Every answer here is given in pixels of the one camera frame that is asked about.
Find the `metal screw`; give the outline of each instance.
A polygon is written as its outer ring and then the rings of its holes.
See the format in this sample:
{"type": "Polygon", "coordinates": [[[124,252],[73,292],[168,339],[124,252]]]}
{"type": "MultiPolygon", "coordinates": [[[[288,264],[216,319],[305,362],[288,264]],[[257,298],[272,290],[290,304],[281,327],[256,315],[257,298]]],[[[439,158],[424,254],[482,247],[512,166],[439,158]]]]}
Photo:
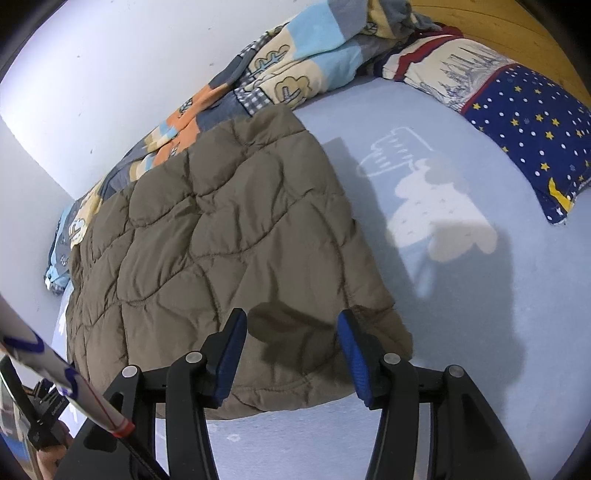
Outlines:
{"type": "Polygon", "coordinates": [[[460,365],[450,365],[449,366],[449,374],[452,377],[461,378],[464,376],[464,369],[460,367],[460,365]]]}
{"type": "Polygon", "coordinates": [[[386,353],[384,355],[384,362],[390,365],[398,365],[400,363],[400,356],[395,353],[386,353]]]}
{"type": "Polygon", "coordinates": [[[125,378],[131,378],[137,372],[138,372],[138,367],[136,367],[135,365],[129,365],[128,367],[125,367],[123,369],[123,371],[121,372],[121,375],[123,375],[125,378]]]}
{"type": "Polygon", "coordinates": [[[189,352],[185,356],[185,361],[188,364],[196,364],[196,363],[199,363],[202,358],[203,358],[203,355],[201,354],[201,352],[189,352]]]}

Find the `white wall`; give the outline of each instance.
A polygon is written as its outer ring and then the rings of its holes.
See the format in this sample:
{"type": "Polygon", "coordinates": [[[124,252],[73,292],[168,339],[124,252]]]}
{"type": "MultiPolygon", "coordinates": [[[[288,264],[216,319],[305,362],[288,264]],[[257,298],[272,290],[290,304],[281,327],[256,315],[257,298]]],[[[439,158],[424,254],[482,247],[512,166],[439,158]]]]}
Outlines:
{"type": "Polygon", "coordinates": [[[75,198],[252,40],[315,0],[69,0],[0,85],[19,142],[75,198]]]}
{"type": "MultiPolygon", "coordinates": [[[[24,151],[0,118],[0,293],[47,342],[60,298],[43,274],[61,211],[72,198],[24,151]]],[[[23,383],[36,375],[19,369],[23,383]]]]}

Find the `navy pillowcase with stars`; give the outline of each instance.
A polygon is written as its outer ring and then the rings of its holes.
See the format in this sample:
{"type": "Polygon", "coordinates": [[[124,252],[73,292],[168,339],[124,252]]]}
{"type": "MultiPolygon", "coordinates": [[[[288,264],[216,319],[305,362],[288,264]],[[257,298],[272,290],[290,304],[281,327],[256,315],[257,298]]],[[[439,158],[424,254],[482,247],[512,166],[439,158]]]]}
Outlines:
{"type": "Polygon", "coordinates": [[[548,221],[564,221],[591,180],[589,109],[550,79],[514,63],[497,70],[461,113],[519,167],[548,221]]]}

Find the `brown quilted blanket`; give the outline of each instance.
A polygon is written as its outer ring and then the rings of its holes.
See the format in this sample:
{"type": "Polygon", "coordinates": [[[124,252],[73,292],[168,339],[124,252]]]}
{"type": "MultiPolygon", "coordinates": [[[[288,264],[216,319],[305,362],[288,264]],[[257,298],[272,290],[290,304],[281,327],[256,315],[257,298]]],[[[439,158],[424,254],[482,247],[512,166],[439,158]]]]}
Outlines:
{"type": "Polygon", "coordinates": [[[129,364],[170,365],[234,307],[249,334],[213,419],[353,392],[336,318],[355,306],[409,358],[349,202],[316,139],[284,106],[223,122],[110,198],[72,252],[68,357],[101,391],[129,364]]]}

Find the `light blue bed sheet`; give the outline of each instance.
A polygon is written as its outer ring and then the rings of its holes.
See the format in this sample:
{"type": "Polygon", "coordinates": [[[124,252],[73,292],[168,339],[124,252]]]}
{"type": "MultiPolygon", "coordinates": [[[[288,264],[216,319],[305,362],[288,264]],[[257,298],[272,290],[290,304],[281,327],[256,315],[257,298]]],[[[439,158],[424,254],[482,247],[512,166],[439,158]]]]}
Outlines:
{"type": "MultiPolygon", "coordinates": [[[[355,82],[296,114],[350,199],[414,336],[413,363],[464,366],[532,479],[551,479],[591,418],[591,193],[565,225],[548,224],[496,144],[400,83],[355,82]]],[[[65,345],[58,331],[55,342],[65,345]]],[[[378,422],[351,396],[208,426],[222,480],[357,480],[378,422]]],[[[426,475],[425,408],[419,443],[417,479],[426,475]]],[[[165,464],[163,420],[157,445],[165,464]]]]}

